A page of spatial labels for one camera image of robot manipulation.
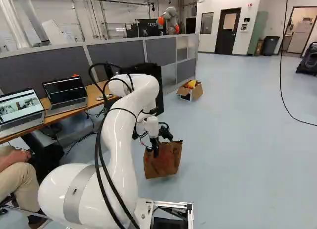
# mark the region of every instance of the door window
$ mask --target door window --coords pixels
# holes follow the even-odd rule
[[[224,29],[234,29],[234,23],[236,22],[236,13],[228,13],[224,17],[223,28]]]

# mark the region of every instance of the khaki pants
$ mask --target khaki pants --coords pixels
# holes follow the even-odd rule
[[[0,147],[0,156],[7,156],[12,150],[11,146]],[[15,163],[0,172],[0,202],[14,193],[21,209],[37,212],[38,189],[35,169],[29,163]]]

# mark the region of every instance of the laptop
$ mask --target laptop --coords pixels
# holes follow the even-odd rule
[[[0,96],[0,137],[44,123],[45,110],[31,88]]]
[[[52,116],[87,106],[87,92],[80,76],[42,83],[51,106],[46,116]]]

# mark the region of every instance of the hand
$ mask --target hand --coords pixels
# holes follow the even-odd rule
[[[13,150],[8,156],[14,163],[26,162],[31,158],[29,151]]]

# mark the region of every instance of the brown paper bag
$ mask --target brown paper bag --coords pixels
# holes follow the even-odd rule
[[[154,152],[144,151],[144,173],[146,178],[164,177],[176,174],[182,155],[183,141],[160,142],[158,157]]]

